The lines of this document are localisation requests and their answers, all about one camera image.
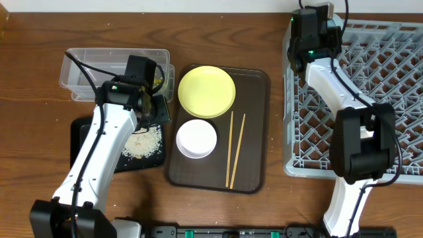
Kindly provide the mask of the green snack wrapper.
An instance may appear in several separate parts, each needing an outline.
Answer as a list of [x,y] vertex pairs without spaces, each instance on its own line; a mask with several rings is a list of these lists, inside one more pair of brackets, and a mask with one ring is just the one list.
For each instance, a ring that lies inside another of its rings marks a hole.
[[154,78],[154,83],[153,83],[153,87],[158,87],[159,85],[162,85],[163,82],[163,78],[162,77],[156,77]]

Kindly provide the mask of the white bowl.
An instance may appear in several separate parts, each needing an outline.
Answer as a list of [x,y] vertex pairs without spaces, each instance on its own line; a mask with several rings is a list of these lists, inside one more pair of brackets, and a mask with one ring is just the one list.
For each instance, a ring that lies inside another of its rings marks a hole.
[[216,144],[216,130],[205,120],[189,120],[176,133],[178,150],[191,159],[202,159],[208,156],[214,150]]

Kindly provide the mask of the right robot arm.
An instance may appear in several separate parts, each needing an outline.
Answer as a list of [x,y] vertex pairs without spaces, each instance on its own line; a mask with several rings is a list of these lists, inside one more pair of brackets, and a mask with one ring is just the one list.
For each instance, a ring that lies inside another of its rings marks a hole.
[[346,25],[335,19],[329,3],[300,5],[291,14],[288,30],[291,71],[318,92],[334,116],[329,159],[336,182],[323,216],[320,234],[325,237],[359,237],[368,193],[396,182],[399,171],[387,182],[380,180],[393,165],[403,165],[395,109],[364,95],[336,58]]

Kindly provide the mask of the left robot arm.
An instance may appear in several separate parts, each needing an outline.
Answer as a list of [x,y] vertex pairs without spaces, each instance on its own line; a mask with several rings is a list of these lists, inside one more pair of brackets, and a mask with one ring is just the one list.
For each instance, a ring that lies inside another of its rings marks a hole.
[[30,211],[35,237],[141,237],[142,226],[129,218],[110,221],[104,214],[108,189],[122,150],[130,136],[171,117],[166,99],[154,86],[161,66],[130,55],[122,75],[96,87],[90,66],[70,52],[65,55],[80,69],[95,94],[89,132],[71,170],[51,200],[36,200]]

